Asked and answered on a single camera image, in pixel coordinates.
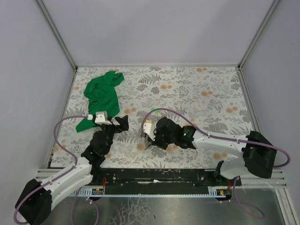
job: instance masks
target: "gray floor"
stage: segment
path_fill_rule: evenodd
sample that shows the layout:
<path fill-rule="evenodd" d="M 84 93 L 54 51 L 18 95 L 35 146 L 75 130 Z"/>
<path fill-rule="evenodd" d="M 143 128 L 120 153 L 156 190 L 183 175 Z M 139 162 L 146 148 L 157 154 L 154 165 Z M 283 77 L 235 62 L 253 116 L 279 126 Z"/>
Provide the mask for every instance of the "gray floor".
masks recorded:
<path fill-rule="evenodd" d="M 261 208 L 265 220 L 257 220 L 245 213 L 237 203 L 218 203 L 205 198 L 102 198 L 97 201 L 99 225 L 284 225 L 284 219 L 271 189 L 237 190 L 243 201 Z M 73 198 L 68 197 L 52 211 L 43 225 L 69 225 Z M 259 212 L 249 208 L 255 215 Z M 75 225 L 93 225 L 94 205 L 78 198 Z"/>

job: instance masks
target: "green fabric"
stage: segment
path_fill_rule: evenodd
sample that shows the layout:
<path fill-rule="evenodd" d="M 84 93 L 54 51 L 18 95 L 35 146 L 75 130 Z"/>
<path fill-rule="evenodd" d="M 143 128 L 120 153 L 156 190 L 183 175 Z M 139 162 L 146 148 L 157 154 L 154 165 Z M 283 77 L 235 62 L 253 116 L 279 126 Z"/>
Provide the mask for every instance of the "green fabric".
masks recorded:
<path fill-rule="evenodd" d="M 108 116 L 114 117 L 120 112 L 118 96 L 115 86 L 124 80 L 122 73 L 109 71 L 104 76 L 92 79 L 84 90 L 84 96 L 89 99 L 89 114 L 99 111 L 107 111 Z M 87 118 L 84 118 L 77 126 L 76 131 L 80 132 L 96 125 Z"/>

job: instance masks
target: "wall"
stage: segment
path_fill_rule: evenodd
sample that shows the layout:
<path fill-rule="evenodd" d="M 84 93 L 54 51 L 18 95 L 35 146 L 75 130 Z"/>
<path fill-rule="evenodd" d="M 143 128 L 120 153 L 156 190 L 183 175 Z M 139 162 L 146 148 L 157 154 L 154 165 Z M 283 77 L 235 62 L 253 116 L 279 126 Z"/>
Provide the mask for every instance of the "wall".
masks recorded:
<path fill-rule="evenodd" d="M 287 150 L 284 168 L 300 217 L 300 1 L 282 0 L 244 66 L 254 107 L 265 136 Z"/>
<path fill-rule="evenodd" d="M 0 218 L 45 166 L 72 70 L 33 0 L 0 7 Z"/>
<path fill-rule="evenodd" d="M 238 64 L 272 0 L 44 0 L 78 65 Z"/>

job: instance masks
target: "purple wire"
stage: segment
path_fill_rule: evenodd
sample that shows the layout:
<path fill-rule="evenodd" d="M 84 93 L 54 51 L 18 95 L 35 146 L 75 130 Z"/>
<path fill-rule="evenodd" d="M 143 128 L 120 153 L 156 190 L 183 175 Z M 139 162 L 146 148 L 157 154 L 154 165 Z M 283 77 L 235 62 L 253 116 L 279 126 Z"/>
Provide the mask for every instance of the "purple wire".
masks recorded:
<path fill-rule="evenodd" d="M 199 127 L 197 127 L 196 125 L 194 125 L 191 121 L 189 121 L 187 118 L 185 118 L 182 114 L 180 114 L 179 112 L 176 112 L 172 109 L 166 109 L 166 108 L 157 108 L 157 109 L 153 109 L 151 110 L 149 113 L 147 113 L 147 115 L 144 117 L 143 121 L 142 121 L 142 125 L 141 125 L 141 133 L 142 135 L 144 134 L 144 131 L 143 131 L 143 126 L 144 126 L 144 123 L 146 121 L 146 119 L 148 118 L 148 116 L 150 116 L 151 113 L 153 113 L 154 111 L 156 110 L 165 110 L 165 111 L 169 111 L 169 112 L 172 112 L 178 116 L 180 116 L 181 118 L 183 118 L 186 122 L 188 122 L 191 126 L 193 126 L 196 130 L 198 130 L 201 134 L 203 135 L 206 135 L 208 136 L 209 134 L 206 133 L 204 130 L 201 130 Z M 248 143 L 248 144 L 255 144 L 255 145 L 260 145 L 260 146 L 263 146 L 263 147 L 267 147 L 267 148 L 271 148 L 271 149 L 275 149 L 277 151 L 280 151 L 282 152 L 283 154 L 286 155 L 287 157 L 287 160 L 285 163 L 283 164 L 280 164 L 280 165 L 275 165 L 273 166 L 273 168 L 280 168 L 280 167 L 283 167 L 283 166 L 286 166 L 290 163 L 291 161 L 291 157 L 290 155 L 283 149 L 279 148 L 279 147 L 276 147 L 276 146 L 273 146 L 273 145 L 269 145 L 269 144 L 264 144 L 264 143 L 260 143 L 260 142 L 253 142 L 253 141 L 246 141 L 246 140 L 238 140 L 238 139 L 235 139 L 235 138 L 229 138 L 229 137 L 220 137 L 220 136 L 216 136 L 216 135 L 210 135 L 211 138 L 216 138 L 216 139 L 220 139 L 220 140 L 225 140 L 225 141 L 231 141 L 231 142 L 239 142 L 239 143 Z"/>
<path fill-rule="evenodd" d="M 149 113 L 147 113 L 147 115 L 144 117 L 143 121 L 142 121 L 142 125 L 141 125 L 141 133 L 142 135 L 144 134 L 144 131 L 143 131 L 143 126 L 144 126 L 144 123 L 146 121 L 146 119 L 148 118 L 148 116 L 150 116 L 151 113 L 153 113 L 154 111 L 156 110 L 165 110 L 165 111 L 170 111 L 178 116 L 180 116 L 181 118 L 183 118 L 186 122 L 188 122 L 191 126 L 193 126 L 196 130 L 198 130 L 201 134 L 203 135 L 206 135 L 208 136 L 209 134 L 206 133 L 205 131 L 201 130 L 199 127 L 197 127 L 196 125 L 194 125 L 191 121 L 189 121 L 187 118 L 185 118 L 182 114 L 180 114 L 179 112 L 176 112 L 172 109 L 166 109 L 166 108 L 157 108 L 157 109 L 153 109 L 151 110 Z M 283 166 L 286 166 L 290 163 L 291 161 L 291 157 L 290 155 L 283 149 L 279 148 L 279 147 L 276 147 L 276 146 L 273 146 L 273 145 L 269 145 L 269 144 L 264 144 L 264 143 L 260 143 L 260 142 L 253 142 L 253 141 L 246 141 L 246 140 L 238 140 L 238 139 L 235 139 L 235 138 L 229 138 L 229 137 L 220 137 L 220 136 L 216 136 L 216 135 L 210 135 L 211 138 L 216 138 L 216 139 L 220 139 L 220 140 L 226 140 L 226 141 L 231 141 L 231 142 L 237 142 L 237 143 L 248 143 L 248 144 L 255 144 L 255 145 L 260 145 L 260 146 L 263 146 L 263 147 L 268 147 L 268 148 L 271 148 L 271 149 L 275 149 L 277 151 L 280 151 L 282 153 L 284 153 L 287 157 L 287 161 L 281 165 L 275 165 L 273 166 L 274 168 L 279 168 L 279 167 L 283 167 Z M 239 177 L 236 177 L 235 180 L 234 180 L 234 184 L 233 184 L 233 195 L 235 196 L 235 199 L 236 200 L 232 200 L 231 202 L 237 202 L 240 207 L 247 213 L 249 214 L 250 216 L 256 218 L 256 219 L 260 219 L 260 220 L 263 220 L 265 219 L 265 214 L 264 212 L 258 208 L 257 206 L 255 206 L 254 204 L 250 203 L 250 202 L 244 202 L 244 201 L 240 201 L 235 193 L 235 185 L 236 185 L 236 181 L 239 179 Z M 245 204 L 245 205 L 249 205 L 249 206 L 252 206 L 254 208 L 256 208 L 261 214 L 262 214 L 262 217 L 257 217 L 255 215 L 253 215 L 252 213 L 250 213 L 248 210 L 246 210 L 242 204 Z"/>
<path fill-rule="evenodd" d="M 75 210 L 75 200 L 76 200 L 80 190 L 81 190 L 81 188 L 79 188 L 78 191 L 76 192 L 76 195 L 75 195 L 73 203 L 72 203 L 72 208 L 71 208 L 71 223 L 72 223 L 72 225 L 74 225 L 73 213 L 74 213 L 74 210 Z M 92 203 L 96 207 L 96 212 L 97 212 L 97 218 L 96 218 L 96 221 L 95 221 L 95 225 L 96 225 L 98 223 L 98 220 L 99 220 L 99 209 L 98 209 L 97 204 L 94 201 L 92 201 Z"/>
<path fill-rule="evenodd" d="M 54 130 L 53 130 L 53 135 L 54 135 L 54 139 L 55 139 L 56 143 L 57 143 L 64 151 L 66 151 L 67 153 L 69 153 L 71 156 L 74 157 L 74 159 L 75 159 L 75 165 L 76 165 L 76 164 L 77 164 L 77 157 L 76 157 L 76 155 L 75 155 L 74 153 L 70 152 L 69 150 L 67 150 L 65 147 L 63 147 L 63 146 L 58 142 L 57 136 L 56 136 L 56 129 L 57 129 L 58 125 L 59 125 L 62 121 L 68 120 L 68 119 L 71 119 L 71 118 L 87 118 L 87 116 L 68 116 L 68 117 L 65 117 L 65 118 L 61 119 L 61 120 L 58 121 L 57 124 L 55 125 Z M 66 175 L 67 173 L 71 172 L 74 168 L 75 168 L 75 166 L 72 166 L 69 170 L 65 171 L 65 172 L 62 173 L 60 176 L 54 178 L 54 179 L 52 180 L 52 182 L 58 180 L 59 178 L 61 178 L 61 177 L 63 177 L 64 175 Z M 49 185 L 49 184 L 51 184 L 50 181 L 48 181 L 47 183 L 45 183 L 45 184 L 39 186 L 38 188 L 34 189 L 34 190 L 31 191 L 28 195 L 26 195 L 25 198 L 23 198 L 23 200 L 18 204 L 18 206 L 16 207 L 15 212 L 14 212 L 14 222 L 15 222 L 16 224 L 19 224 L 19 225 L 28 224 L 28 222 L 20 222 L 20 221 L 17 220 L 17 213 L 18 213 L 20 207 L 23 205 L 23 203 L 24 203 L 27 199 L 30 198 L 30 196 L 32 196 L 32 195 L 33 195 L 34 193 L 36 193 L 38 190 L 44 188 L 45 186 L 47 186 L 47 185 Z"/>

